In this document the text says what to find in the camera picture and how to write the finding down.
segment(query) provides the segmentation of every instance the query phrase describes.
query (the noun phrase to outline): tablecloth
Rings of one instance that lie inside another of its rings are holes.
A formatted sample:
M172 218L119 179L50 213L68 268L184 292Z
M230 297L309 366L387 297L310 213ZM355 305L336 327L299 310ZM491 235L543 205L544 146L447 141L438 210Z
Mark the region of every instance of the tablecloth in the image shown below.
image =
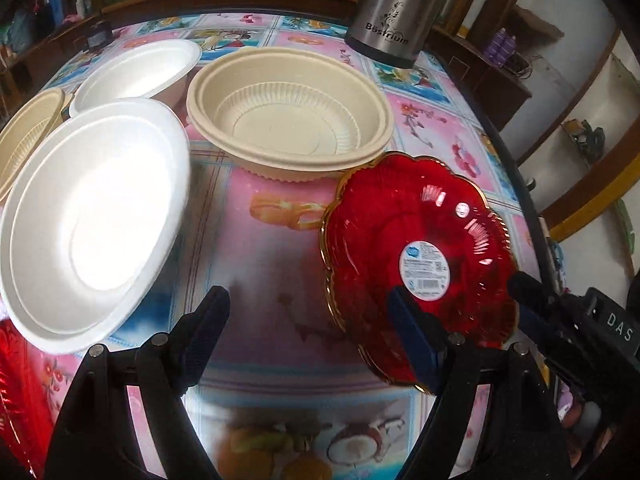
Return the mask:
M396 120L388 148L435 156L478 184L507 225L519 266L537 276L527 224L509 179L440 63L423 52L412 70L386 66L345 45L345 31L331 23L259 13L152 20L114 31L115 41L99 53L81 52L46 88L73 92L106 60L167 38L187 38L201 46L189 80L204 64L246 46L286 46L333 57L367 75L388 98ZM330 318L318 226L337 181L275 182L234 167L190 124L184 98L175 112L191 140L192 179L180 233L156 283L105 343L112 350L138 346L196 309L210 286L223 285L232 298L232 313L202 380L184 403L225 479L394 478L433 398L382 383ZM25 425L34 426L33 445L22 442L16 448L14 443L12 449L30 455L38 473L82 355L43 354L7 320L0 325L0 351L8 356L7 373L24 384L14 395L31 406ZM129 393L146 466L162 474L140 393L131 387ZM471 464L487 396L488 388L480 387L455 474ZM7 424L9 413L0 412L5 439L15 433ZM268 446L254 444L245 451L253 453L249 456L232 449L231 441L259 433L266 435L262 441ZM308 451L278 449L273 442L280 441L305 442Z

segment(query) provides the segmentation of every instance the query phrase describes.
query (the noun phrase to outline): red glass plate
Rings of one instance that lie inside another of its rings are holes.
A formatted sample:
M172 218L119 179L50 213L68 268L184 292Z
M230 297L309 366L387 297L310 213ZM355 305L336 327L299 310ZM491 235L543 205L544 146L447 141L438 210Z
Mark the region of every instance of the red glass plate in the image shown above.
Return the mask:
M436 158L389 152L346 174L322 218L321 251L336 323L390 384L416 384L386 316L393 286L480 346L499 348L516 327L507 229L476 185Z
M29 343L11 321L0 321L0 439L39 479L44 474L53 421L42 378L31 367L29 352Z

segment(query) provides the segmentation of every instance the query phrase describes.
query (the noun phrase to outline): white foam bowl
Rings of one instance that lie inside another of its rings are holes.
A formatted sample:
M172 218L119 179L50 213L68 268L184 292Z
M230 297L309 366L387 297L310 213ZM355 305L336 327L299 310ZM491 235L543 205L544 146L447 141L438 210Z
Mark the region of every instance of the white foam bowl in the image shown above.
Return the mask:
M189 40L162 40L127 50L97 68L80 85L69 115L75 117L89 108L127 97L151 97L173 108L201 52Z
M315 52L245 47L201 69L189 85L191 122L245 169L311 180L378 156L391 108L357 70Z
M189 178L186 133L161 103L121 100L56 129L0 221L0 291L20 333L52 354L113 333L171 250Z

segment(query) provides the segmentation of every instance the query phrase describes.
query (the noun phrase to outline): bottle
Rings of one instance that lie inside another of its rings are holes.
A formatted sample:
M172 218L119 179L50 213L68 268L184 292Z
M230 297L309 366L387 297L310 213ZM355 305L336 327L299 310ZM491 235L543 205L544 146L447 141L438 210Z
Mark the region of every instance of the bottle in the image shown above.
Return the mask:
M501 44L498 53L494 57L494 61L497 66L503 66L507 60L513 56L513 53L516 51L516 37L515 36L507 36L504 38L504 42Z
M84 20L84 1L83 0L76 0L76 14L82 19Z
M493 61L506 38L507 38L507 31L504 28L501 28L498 32L494 34L489 44L486 46L485 50L482 52L484 57L487 58L489 61Z

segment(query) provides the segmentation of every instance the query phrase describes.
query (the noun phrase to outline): barcode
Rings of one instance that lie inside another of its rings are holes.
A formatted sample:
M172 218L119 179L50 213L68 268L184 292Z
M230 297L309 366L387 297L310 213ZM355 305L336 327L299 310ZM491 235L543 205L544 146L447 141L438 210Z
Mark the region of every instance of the barcode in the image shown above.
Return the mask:
M439 280L418 280L418 288L438 288Z

